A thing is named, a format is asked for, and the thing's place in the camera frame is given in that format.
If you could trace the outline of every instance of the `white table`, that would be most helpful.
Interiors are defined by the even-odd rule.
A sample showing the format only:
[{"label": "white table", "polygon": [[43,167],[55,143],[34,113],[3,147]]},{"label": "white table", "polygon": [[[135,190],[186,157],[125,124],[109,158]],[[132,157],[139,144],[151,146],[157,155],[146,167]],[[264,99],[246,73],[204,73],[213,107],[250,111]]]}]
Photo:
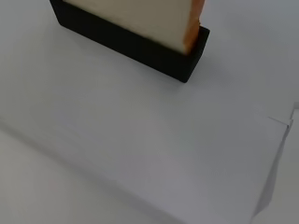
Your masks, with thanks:
[{"label": "white table", "polygon": [[295,5],[207,1],[181,84],[60,27],[47,0],[2,1],[1,122],[151,213],[249,223],[299,98]]}]

